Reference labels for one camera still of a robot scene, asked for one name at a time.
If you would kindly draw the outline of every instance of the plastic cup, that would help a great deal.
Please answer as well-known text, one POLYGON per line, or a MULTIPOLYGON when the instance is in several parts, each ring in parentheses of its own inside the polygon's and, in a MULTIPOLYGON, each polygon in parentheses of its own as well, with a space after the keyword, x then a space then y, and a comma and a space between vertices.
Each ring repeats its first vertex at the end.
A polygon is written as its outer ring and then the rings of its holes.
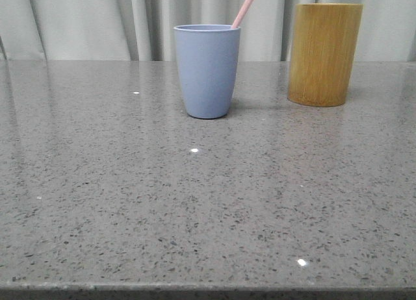
POLYGON ((213 119, 228 113, 239 57, 240 28, 174 27, 176 60, 188 115, 213 119))

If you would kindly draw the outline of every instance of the curtain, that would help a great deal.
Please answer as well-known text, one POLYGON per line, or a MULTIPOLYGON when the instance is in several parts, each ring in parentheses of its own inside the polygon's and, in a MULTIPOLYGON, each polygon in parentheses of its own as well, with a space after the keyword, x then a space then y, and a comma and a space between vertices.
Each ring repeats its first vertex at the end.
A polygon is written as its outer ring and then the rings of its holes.
MULTIPOLYGON (((0 59, 174 60, 172 27, 231 24, 244 0, 0 0, 0 59)), ((416 60, 416 0, 255 0, 240 60, 289 60, 297 3, 363 3, 356 60, 416 60)))

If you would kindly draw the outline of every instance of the speckled countertop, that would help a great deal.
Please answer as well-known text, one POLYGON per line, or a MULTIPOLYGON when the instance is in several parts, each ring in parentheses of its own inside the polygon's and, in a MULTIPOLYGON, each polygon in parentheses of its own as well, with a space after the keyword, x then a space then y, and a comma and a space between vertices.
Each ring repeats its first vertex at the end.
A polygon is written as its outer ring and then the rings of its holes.
POLYGON ((239 64, 200 120, 172 62, 1 61, 3 297, 416 297, 416 63, 355 64, 334 108, 288 101, 288 68, 239 64))

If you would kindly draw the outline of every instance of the white curtain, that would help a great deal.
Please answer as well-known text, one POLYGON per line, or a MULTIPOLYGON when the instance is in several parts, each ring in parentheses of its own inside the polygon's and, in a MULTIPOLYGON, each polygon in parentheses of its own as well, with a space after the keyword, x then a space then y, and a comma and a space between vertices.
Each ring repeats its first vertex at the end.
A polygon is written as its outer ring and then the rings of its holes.
MULTIPOLYGON (((174 60, 172 27, 231 24, 244 0, 0 0, 0 59, 174 60)), ((416 60, 416 0, 255 0, 240 60, 290 59, 297 3, 363 3, 356 60, 416 60)))

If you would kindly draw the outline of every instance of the bamboo cup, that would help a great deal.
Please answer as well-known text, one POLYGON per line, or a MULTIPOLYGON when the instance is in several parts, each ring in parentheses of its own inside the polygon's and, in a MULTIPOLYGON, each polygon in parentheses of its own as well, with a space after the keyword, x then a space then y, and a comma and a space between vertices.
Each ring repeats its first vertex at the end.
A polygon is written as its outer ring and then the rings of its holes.
POLYGON ((363 5, 296 5, 289 100, 311 106, 345 103, 363 5))

